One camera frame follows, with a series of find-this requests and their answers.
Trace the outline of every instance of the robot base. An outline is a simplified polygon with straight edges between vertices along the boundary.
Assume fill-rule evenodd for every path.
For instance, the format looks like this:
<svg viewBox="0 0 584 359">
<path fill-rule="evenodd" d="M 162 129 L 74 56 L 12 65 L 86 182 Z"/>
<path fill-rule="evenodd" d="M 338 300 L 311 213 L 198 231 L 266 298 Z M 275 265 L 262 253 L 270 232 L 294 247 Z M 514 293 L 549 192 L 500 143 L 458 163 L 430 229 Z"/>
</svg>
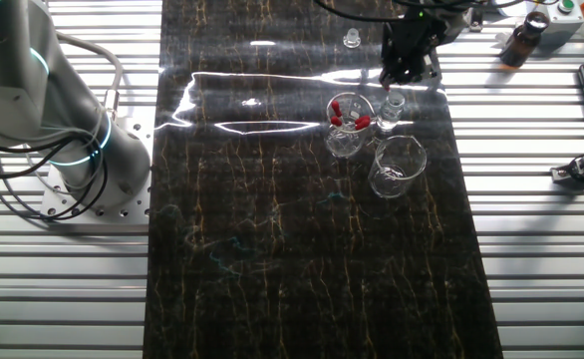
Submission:
<svg viewBox="0 0 584 359">
<path fill-rule="evenodd" d="M 117 126 L 121 129 L 130 132 L 137 136 L 144 147 L 147 149 L 149 154 L 152 154 L 152 122 L 154 118 L 145 121 L 146 124 L 140 124 L 139 120 L 131 118 L 120 118 L 117 119 Z M 60 172 L 53 166 L 48 175 L 48 183 L 61 189 L 64 189 L 64 182 L 62 181 L 62 176 Z M 91 208 L 87 210 L 82 215 L 65 220 L 61 224 L 141 224 L 148 225 L 148 215 L 150 209 L 150 183 L 151 176 L 146 179 L 146 184 L 142 190 L 140 190 L 131 200 L 122 203 L 121 205 L 109 207 L 109 208 Z M 95 187 L 99 187 L 101 184 L 98 181 Z M 45 189 L 44 199 L 42 200 L 42 207 L 40 211 L 42 213 L 59 213 L 70 205 L 75 203 L 75 199 L 68 194 L 59 194 L 48 188 Z"/>
</svg>

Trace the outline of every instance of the brown glass bottle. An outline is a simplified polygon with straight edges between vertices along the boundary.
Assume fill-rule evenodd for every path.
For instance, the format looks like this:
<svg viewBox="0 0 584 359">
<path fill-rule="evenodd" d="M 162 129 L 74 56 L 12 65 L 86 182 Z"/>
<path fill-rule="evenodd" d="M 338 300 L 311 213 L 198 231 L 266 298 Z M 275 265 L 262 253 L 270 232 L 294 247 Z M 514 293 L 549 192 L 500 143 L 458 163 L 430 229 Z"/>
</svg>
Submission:
<svg viewBox="0 0 584 359">
<path fill-rule="evenodd" d="M 524 24 L 513 30 L 513 34 L 500 53 L 500 61 L 511 67 L 520 67 L 540 44 L 540 36 L 549 26 L 549 18 L 541 12 L 530 12 Z"/>
</svg>

